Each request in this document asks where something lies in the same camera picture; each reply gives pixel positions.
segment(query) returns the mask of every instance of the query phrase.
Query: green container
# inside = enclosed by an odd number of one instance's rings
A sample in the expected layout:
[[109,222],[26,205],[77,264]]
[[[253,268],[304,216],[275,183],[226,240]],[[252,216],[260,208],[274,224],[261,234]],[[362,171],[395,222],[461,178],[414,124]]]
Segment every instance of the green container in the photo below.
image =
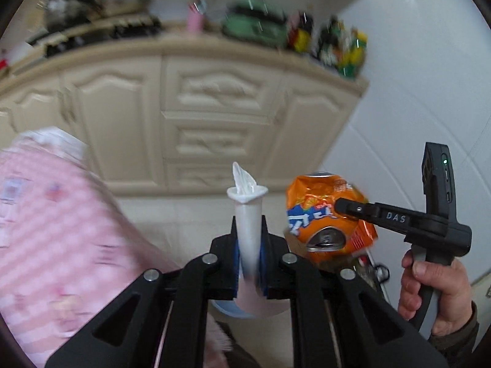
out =
[[223,33],[239,40],[253,41],[273,48],[288,44],[286,16],[263,0],[238,1],[229,6]]

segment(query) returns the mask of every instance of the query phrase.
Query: cabinet door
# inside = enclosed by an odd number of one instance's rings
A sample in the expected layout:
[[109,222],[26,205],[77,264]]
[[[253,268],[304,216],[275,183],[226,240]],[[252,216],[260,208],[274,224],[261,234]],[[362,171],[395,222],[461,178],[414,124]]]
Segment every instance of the cabinet door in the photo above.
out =
[[301,174],[318,170],[358,98],[326,83],[288,75],[271,126],[273,139],[262,172],[271,189],[284,189]]
[[161,57],[82,66],[64,73],[74,130],[92,169],[116,194],[164,189],[160,150]]
[[2,100],[14,104],[15,125],[19,131],[56,126],[72,133],[58,74],[21,85]]
[[251,63],[168,58],[162,110],[268,116],[283,70]]

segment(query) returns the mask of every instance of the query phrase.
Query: white plastic object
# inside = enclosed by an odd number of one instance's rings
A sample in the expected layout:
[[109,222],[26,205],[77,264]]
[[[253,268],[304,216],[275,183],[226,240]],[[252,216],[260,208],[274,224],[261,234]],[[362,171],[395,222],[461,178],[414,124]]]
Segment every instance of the white plastic object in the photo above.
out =
[[263,197],[268,189],[257,185],[256,180],[237,162],[232,165],[232,172],[235,187],[227,189],[227,195],[235,202],[235,223],[241,260],[235,303],[254,317],[273,316],[287,310],[290,303],[285,300],[267,300],[258,287]]
[[232,165],[235,187],[227,189],[227,195],[235,202],[235,221],[244,278],[257,280],[259,253],[261,251],[261,217],[263,196],[268,189],[257,185],[256,180],[239,166]]

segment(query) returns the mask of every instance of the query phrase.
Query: orange soda can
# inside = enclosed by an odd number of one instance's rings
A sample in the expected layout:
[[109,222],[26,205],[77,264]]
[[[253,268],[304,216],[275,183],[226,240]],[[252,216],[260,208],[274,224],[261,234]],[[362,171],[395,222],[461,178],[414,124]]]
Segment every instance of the orange soda can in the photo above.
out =
[[377,238],[373,224],[334,211],[339,197],[367,202],[342,177],[330,173],[298,176],[286,191],[290,233],[305,244],[314,262],[371,246]]

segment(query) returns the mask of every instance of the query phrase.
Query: pink blanket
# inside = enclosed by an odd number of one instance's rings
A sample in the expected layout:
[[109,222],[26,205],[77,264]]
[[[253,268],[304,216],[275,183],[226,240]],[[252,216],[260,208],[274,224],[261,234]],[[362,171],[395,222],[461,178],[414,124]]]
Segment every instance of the pink blanket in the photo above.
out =
[[[39,367],[144,270],[178,268],[85,169],[82,148],[50,128],[0,155],[0,312]],[[209,319],[205,366],[226,366],[225,344]]]

